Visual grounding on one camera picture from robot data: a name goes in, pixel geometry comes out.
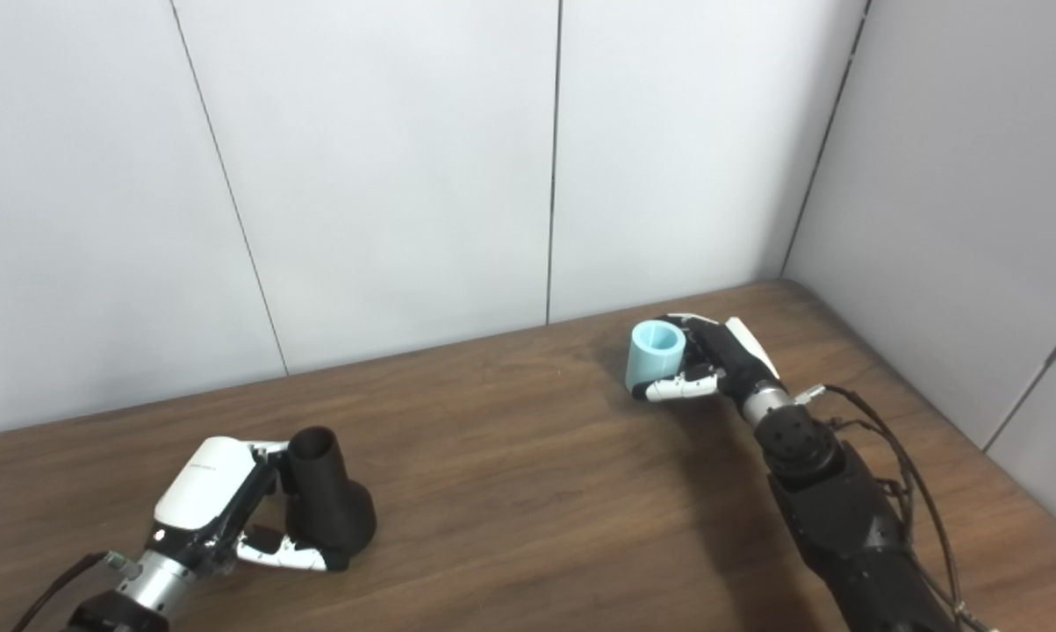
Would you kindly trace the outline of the white and black left hand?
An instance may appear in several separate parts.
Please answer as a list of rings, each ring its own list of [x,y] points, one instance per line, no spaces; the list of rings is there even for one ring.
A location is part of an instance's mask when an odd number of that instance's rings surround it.
[[[199,580],[244,563],[346,571],[377,528],[334,432],[287,442],[207,436],[154,508],[137,575],[114,595],[163,619]]]

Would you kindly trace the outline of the white and black right hand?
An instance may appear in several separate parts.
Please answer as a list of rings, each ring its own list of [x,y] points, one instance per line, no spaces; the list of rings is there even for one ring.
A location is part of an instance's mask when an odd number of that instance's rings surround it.
[[[796,405],[743,321],[697,313],[665,313],[633,328],[625,387],[641,401],[723,396],[752,427]]]

